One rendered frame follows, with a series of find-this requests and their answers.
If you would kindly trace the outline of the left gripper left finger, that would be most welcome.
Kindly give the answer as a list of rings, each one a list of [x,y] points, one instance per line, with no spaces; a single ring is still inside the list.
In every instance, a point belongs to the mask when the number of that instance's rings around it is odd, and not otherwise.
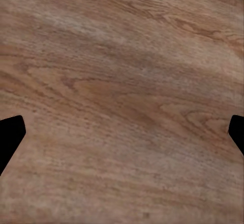
[[[26,128],[22,116],[15,116],[0,121],[0,175],[25,135]]]

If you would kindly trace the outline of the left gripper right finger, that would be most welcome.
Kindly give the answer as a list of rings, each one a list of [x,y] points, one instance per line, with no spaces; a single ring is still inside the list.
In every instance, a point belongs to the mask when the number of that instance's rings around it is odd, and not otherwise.
[[[244,155],[244,117],[234,114],[232,116],[229,135]]]

